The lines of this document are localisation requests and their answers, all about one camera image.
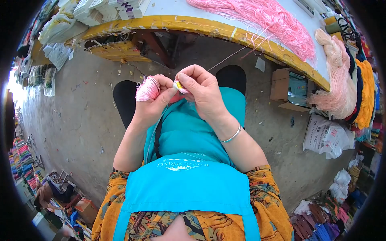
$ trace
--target white table top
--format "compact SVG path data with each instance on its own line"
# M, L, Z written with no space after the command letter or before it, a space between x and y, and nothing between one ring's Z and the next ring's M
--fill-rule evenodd
M323 46L318 44L315 40L315 30L322 26L323 18L320 15L316 15L313 19L295 2L292 0L277 0L287 11L294 15L294 17L303 24L308 32L310 33L314 44L317 57L317 66L315 70L320 73L323 78L330 82L330 78L327 73L327 56L324 53ZM190 6L186 0L151 0L144 16L154 16L154 15L175 15L175 16L187 16L187 17L196 17L202 19L209 19L212 21L221 22L231 26L235 26L241 29L247 30L248 25L238 21L238 20L229 20L220 15L209 13L201 9Z

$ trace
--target table leg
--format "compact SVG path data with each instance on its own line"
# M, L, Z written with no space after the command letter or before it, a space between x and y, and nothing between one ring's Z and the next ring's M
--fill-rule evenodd
M151 49L161 58L161 60L168 68L174 69L176 67L175 63L169 57L165 47L162 45L160 39L154 32L146 31L140 33L140 35L146 41L146 43L149 44Z

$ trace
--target yellow table edge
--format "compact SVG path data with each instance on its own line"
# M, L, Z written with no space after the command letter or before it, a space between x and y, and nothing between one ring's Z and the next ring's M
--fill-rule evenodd
M208 19L174 15L144 16L140 19L107 22L89 28L81 40L88 40L103 36L107 33L123 30L135 31L135 29L171 29L194 32L208 35L209 37L222 38L244 46L249 45L249 48L253 48L251 42L246 38L248 32L244 29ZM294 53L279 46L277 43L265 40L256 50L262 51L264 54L287 64L317 83L324 90L330 91L330 84L318 71L314 70L308 63L301 61Z

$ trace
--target woman's right hand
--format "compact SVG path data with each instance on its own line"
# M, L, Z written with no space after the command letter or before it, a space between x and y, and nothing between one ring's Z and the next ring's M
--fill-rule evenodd
M194 64L182 69L176 74L176 80L193 95L201 119L211 124L222 116L229 115L216 77L201 66ZM186 99L193 100L189 94L186 94Z

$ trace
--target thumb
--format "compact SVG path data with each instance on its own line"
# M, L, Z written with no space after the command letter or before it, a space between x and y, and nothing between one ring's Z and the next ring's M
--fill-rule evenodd
M159 108L165 108L177 91L178 90L175 88L169 88L163 91L152 104L158 106Z
M193 95L195 93L199 92L199 89L201 88L201 85L197 83L192 77L187 76L184 73L178 74L178 81L181 82L181 84L190 91Z

